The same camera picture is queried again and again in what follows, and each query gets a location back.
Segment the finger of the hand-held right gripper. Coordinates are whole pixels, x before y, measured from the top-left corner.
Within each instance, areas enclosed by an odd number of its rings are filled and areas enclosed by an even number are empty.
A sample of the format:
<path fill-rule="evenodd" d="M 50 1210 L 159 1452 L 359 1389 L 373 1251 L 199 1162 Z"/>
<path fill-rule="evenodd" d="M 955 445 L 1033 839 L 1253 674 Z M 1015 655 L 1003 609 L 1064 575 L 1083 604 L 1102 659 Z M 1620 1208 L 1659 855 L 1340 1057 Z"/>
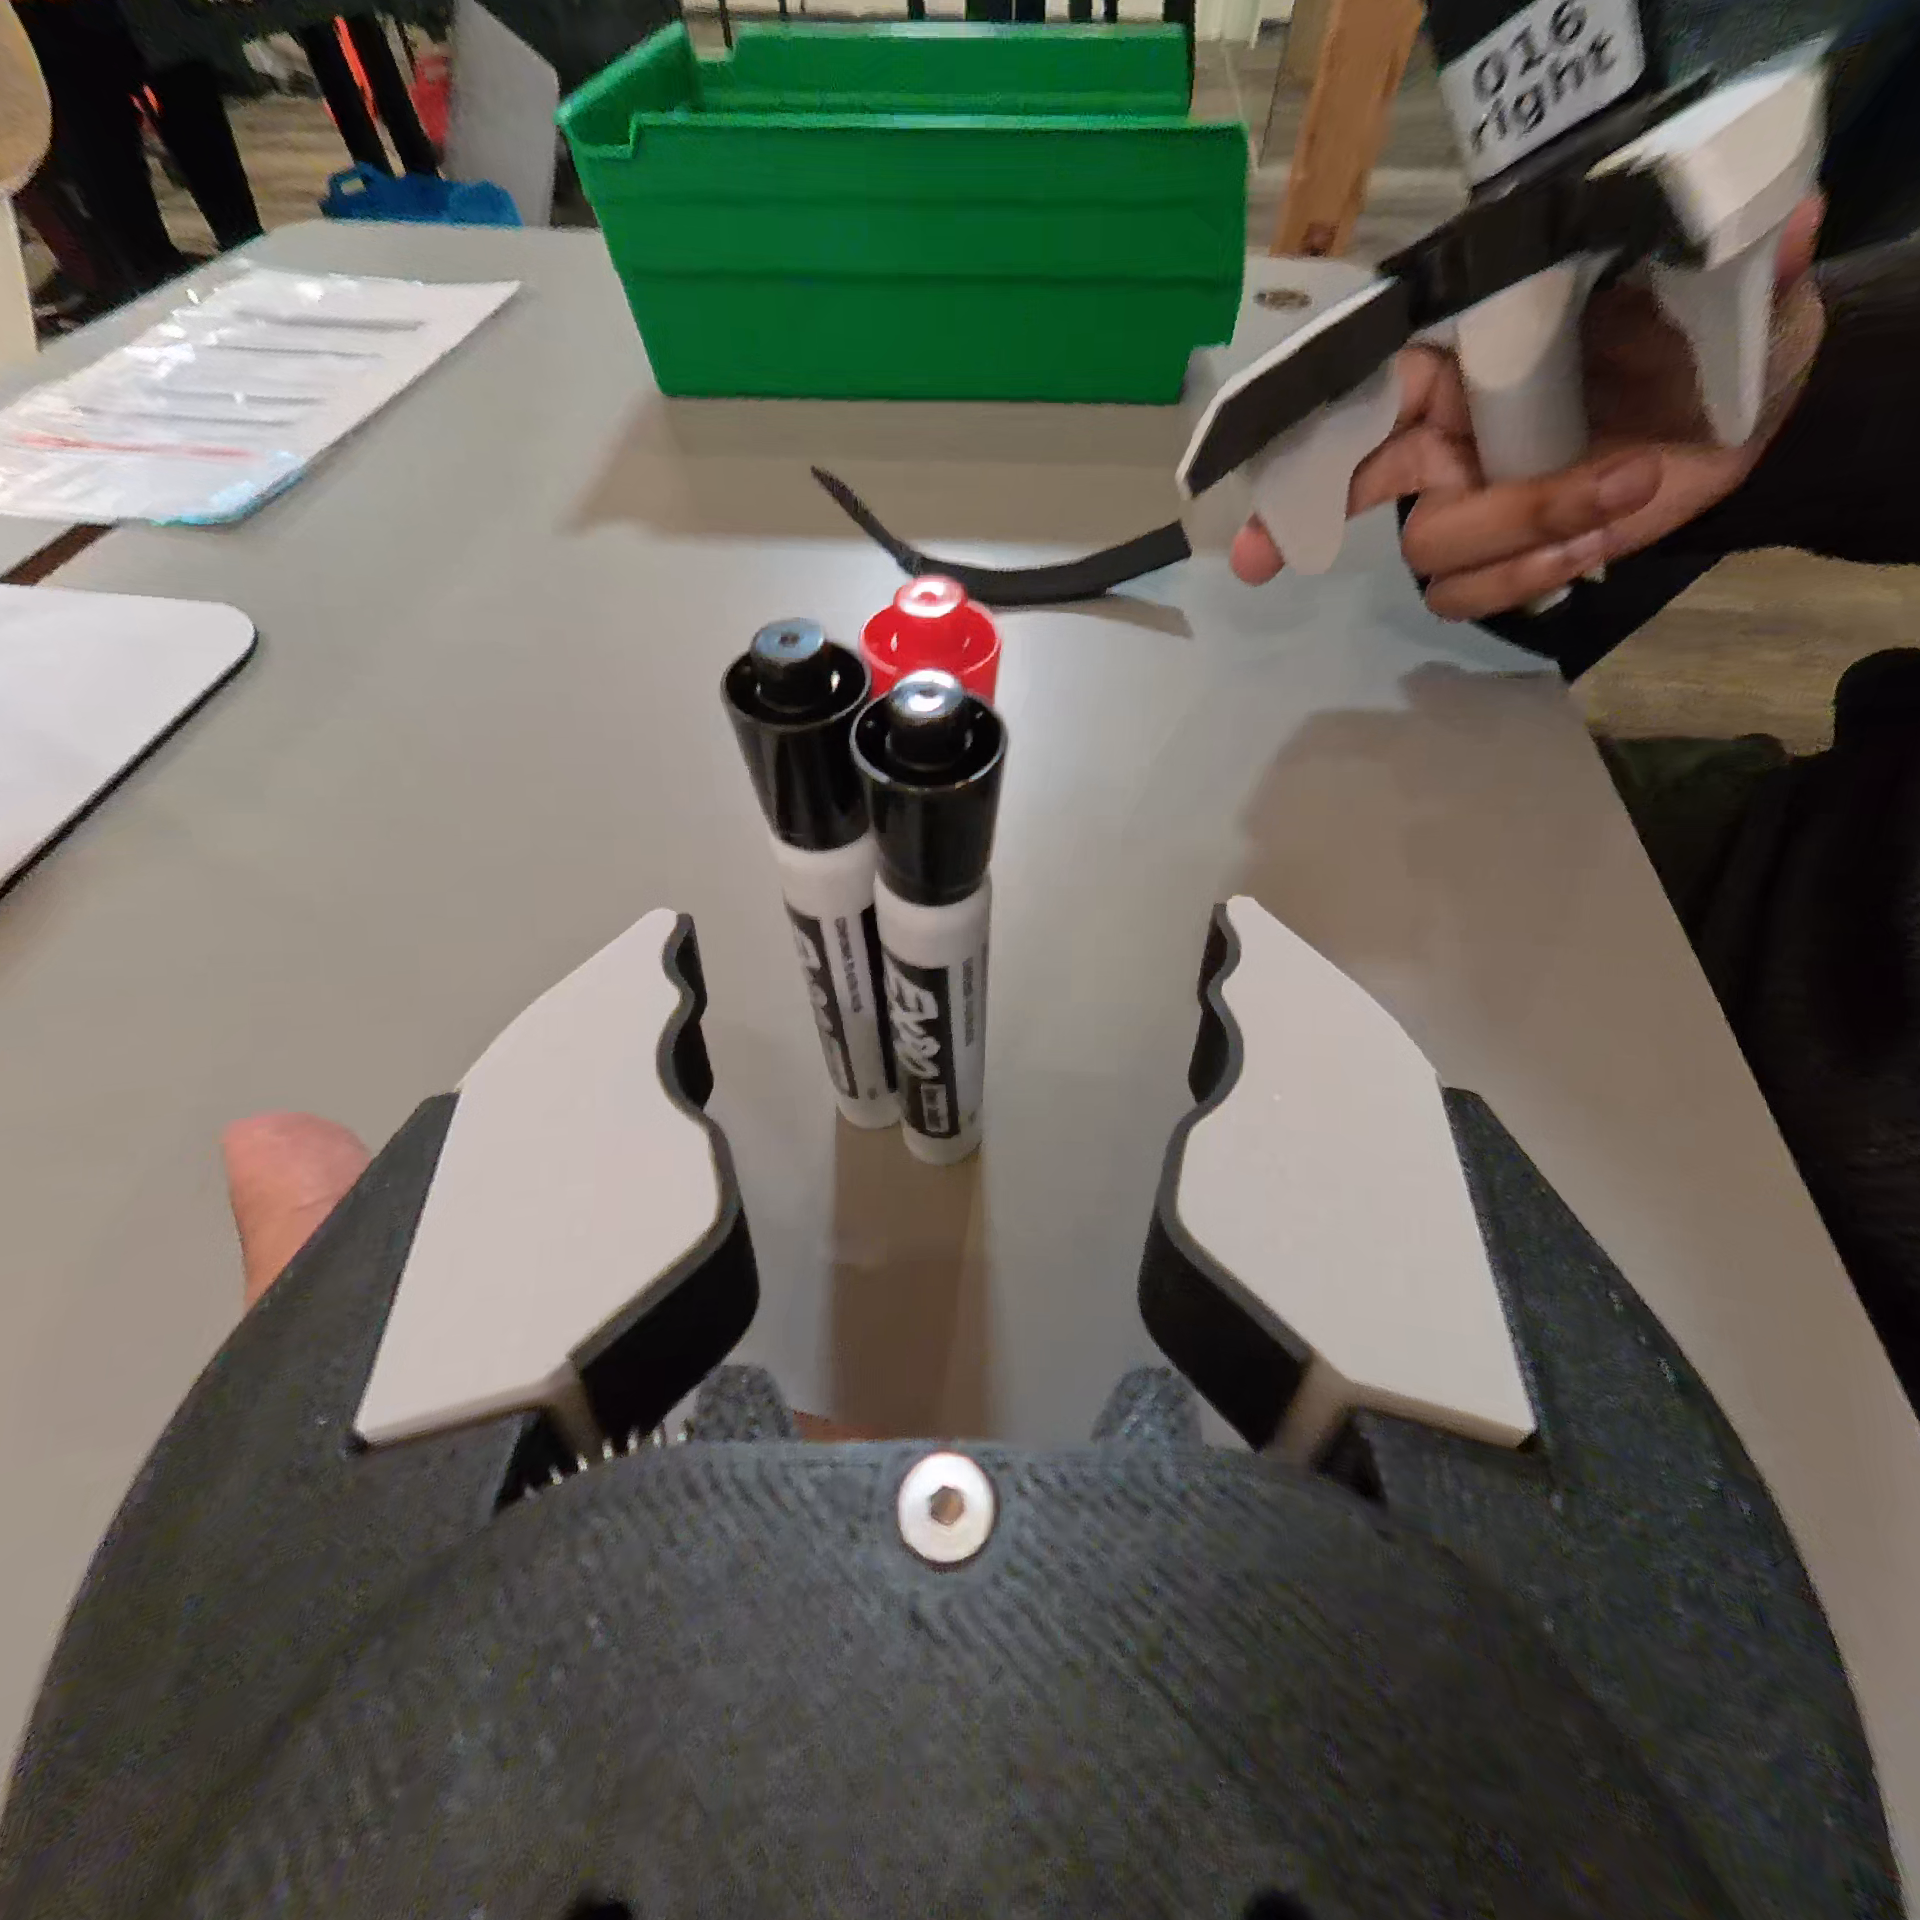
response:
<path fill-rule="evenodd" d="M 1320 576 L 1337 560 L 1360 466 L 1378 452 L 1399 413 L 1399 373 L 1381 364 L 1343 397 L 1316 407 L 1253 463 L 1242 576 L 1283 570 Z"/>
<path fill-rule="evenodd" d="M 1419 309 L 1421 295 L 1410 277 L 1379 274 L 1228 376 L 1174 471 L 1180 498 L 1197 502 L 1236 476 L 1252 490 L 1256 460 L 1283 431 L 1381 366 L 1399 373 Z"/>

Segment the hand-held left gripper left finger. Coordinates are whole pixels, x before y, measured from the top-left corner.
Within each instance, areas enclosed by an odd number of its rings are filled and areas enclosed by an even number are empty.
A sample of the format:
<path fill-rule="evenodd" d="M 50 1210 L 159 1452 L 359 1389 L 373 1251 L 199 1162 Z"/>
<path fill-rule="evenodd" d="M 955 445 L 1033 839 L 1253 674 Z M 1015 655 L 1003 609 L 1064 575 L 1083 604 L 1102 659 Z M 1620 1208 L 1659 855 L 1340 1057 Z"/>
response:
<path fill-rule="evenodd" d="M 649 1443 L 760 1300 L 707 1114 L 694 918 L 641 915 L 518 1015 L 451 1097 L 354 1415 L 369 1450 L 530 1415 L 586 1467 Z"/>

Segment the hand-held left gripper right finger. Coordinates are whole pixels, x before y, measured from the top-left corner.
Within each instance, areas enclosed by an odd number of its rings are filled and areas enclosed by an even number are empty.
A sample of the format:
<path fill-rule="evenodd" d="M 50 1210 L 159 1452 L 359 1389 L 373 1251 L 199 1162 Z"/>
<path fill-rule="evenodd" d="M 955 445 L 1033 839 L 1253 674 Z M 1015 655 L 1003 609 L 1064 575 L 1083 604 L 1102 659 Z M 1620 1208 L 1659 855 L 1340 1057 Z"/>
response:
<path fill-rule="evenodd" d="M 1195 1010 L 1135 1285 L 1161 1358 L 1293 1471 L 1365 1420 L 1526 1469 L 1539 1417 L 1419 1045 L 1248 895 L 1211 907 Z"/>

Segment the red dry-erase marker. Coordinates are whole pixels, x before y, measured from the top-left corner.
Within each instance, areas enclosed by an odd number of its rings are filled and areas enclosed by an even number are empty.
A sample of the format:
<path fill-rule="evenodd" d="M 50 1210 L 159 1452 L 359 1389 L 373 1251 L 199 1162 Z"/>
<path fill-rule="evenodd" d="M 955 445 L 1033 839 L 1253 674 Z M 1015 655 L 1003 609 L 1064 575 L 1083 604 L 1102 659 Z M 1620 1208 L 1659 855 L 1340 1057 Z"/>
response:
<path fill-rule="evenodd" d="M 1000 635 L 992 612 L 948 575 L 904 582 L 859 628 L 857 653 L 873 700 L 902 678 L 934 670 L 977 700 L 996 700 Z"/>

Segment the black dry-erase marker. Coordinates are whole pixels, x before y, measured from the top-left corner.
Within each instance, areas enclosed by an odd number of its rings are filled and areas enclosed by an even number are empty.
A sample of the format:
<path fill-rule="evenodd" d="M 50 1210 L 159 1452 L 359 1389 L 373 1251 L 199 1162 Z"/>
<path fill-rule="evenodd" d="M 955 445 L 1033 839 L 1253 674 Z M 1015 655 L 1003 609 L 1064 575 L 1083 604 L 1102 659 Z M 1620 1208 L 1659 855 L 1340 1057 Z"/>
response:
<path fill-rule="evenodd" d="M 852 757 L 870 694 L 861 656 L 801 617 L 762 626 L 721 680 L 831 1099 L 854 1128 L 875 1133 L 900 1121 L 900 1089 L 880 992 L 877 849 Z"/>
<path fill-rule="evenodd" d="M 952 1167 L 983 1133 L 1005 728 L 958 678 L 920 670 L 861 711 L 850 745 L 875 846 L 875 994 L 904 1143 Z"/>

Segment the person's right forearm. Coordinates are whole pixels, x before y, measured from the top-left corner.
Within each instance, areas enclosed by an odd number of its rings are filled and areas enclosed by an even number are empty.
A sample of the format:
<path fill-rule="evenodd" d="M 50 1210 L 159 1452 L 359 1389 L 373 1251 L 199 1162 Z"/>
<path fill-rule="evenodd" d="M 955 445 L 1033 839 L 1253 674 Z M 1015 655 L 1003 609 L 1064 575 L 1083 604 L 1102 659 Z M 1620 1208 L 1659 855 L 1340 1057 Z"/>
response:
<path fill-rule="evenodd" d="M 1764 455 L 1713 509 L 1607 566 L 1600 585 L 1483 628 L 1572 683 L 1719 560 L 1784 548 L 1849 565 L 1918 563 L 1918 238 L 1822 261 L 1824 333 Z"/>

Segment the person's right hand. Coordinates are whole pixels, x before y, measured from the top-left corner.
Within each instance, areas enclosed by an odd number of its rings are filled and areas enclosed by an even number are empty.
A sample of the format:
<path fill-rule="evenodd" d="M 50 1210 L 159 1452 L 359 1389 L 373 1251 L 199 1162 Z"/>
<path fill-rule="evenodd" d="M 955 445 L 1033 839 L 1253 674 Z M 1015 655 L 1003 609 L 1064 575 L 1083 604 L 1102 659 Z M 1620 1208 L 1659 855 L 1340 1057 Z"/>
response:
<path fill-rule="evenodd" d="M 1784 227 L 1774 267 L 1762 410 L 1739 445 L 1715 445 L 1702 413 L 1692 348 L 1654 295 L 1615 284 L 1581 323 L 1581 373 L 1594 441 L 1570 469 L 1496 483 L 1470 422 L 1456 358 L 1411 347 L 1398 357 L 1398 413 L 1354 472 L 1348 516 L 1411 501 L 1402 556 L 1429 612 L 1483 621 L 1529 609 L 1631 559 L 1723 502 L 1788 421 L 1825 318 L 1811 262 L 1824 194 L 1808 193 Z"/>

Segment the green plastic bin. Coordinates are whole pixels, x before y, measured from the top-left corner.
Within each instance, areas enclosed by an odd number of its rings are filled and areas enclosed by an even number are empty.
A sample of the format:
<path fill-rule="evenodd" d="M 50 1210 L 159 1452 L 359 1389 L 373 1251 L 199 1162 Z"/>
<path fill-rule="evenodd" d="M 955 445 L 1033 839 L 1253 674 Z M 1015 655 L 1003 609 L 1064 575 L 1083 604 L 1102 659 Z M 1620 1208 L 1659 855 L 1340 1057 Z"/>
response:
<path fill-rule="evenodd" d="M 556 113 L 661 397 L 1175 402 L 1248 145 L 1156 22 L 659 26 Z"/>

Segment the white panel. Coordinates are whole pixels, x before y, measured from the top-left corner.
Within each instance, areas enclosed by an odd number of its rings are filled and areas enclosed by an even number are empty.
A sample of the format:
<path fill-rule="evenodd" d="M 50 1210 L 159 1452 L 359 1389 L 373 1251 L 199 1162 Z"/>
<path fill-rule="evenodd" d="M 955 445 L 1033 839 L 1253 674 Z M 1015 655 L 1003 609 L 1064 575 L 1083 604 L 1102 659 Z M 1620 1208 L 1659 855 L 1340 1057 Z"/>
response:
<path fill-rule="evenodd" d="M 488 5 L 449 13 L 444 176 L 492 183 L 526 228 L 554 223 L 560 78 Z"/>

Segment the laminated paper sheet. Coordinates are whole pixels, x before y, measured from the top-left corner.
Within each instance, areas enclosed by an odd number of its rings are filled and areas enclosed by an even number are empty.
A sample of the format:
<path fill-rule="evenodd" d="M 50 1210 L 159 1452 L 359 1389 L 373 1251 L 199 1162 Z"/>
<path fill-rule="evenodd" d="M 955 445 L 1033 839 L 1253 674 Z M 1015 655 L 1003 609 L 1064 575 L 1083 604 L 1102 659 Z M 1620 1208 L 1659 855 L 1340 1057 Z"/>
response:
<path fill-rule="evenodd" d="M 409 390 L 520 284 L 249 267 L 2 410 L 2 515 L 252 516 Z"/>

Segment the blue bag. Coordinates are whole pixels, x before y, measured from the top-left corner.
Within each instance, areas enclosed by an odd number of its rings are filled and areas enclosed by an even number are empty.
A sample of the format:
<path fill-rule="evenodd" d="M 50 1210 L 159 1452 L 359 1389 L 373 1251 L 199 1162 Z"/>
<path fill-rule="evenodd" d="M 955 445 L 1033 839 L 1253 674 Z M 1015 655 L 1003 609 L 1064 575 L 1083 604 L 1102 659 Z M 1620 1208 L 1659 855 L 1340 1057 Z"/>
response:
<path fill-rule="evenodd" d="M 327 176 L 318 210 L 334 223 L 445 228 L 521 228 L 514 197 L 489 181 L 389 175 L 355 163 Z"/>

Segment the wooden post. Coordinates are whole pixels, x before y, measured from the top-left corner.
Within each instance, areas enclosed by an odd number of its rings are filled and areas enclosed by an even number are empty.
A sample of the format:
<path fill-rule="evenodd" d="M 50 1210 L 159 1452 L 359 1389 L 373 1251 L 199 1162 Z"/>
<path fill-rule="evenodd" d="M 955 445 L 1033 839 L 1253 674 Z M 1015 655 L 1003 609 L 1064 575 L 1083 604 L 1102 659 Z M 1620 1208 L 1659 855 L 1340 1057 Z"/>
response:
<path fill-rule="evenodd" d="M 1307 100 L 1267 243 L 1273 256 L 1337 259 L 1352 243 L 1423 21 L 1421 2 L 1293 7 L 1286 70 L 1307 76 Z"/>

